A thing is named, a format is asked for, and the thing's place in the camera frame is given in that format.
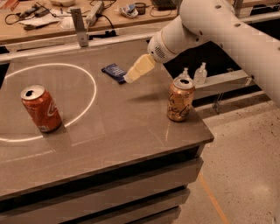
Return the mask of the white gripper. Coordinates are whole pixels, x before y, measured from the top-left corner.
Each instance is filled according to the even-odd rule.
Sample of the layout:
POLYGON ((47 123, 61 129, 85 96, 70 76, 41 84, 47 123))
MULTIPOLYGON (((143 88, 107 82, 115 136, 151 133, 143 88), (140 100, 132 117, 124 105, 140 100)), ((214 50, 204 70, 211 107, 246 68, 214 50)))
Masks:
POLYGON ((160 31, 150 39, 147 50, 149 54, 141 55, 134 67, 123 76, 127 83, 132 83, 139 79, 141 74, 148 73, 155 67, 156 62, 164 64, 172 59, 172 54, 166 48, 160 31))

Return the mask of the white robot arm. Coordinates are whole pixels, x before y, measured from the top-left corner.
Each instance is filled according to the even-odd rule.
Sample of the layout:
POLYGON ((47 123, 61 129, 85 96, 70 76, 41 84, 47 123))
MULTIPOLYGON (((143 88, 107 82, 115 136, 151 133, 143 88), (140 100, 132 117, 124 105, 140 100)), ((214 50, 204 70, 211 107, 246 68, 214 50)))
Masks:
POLYGON ((183 0, 180 23, 220 46, 261 88, 199 115, 215 140, 174 224, 279 223, 279 42, 244 24, 226 0, 183 0))

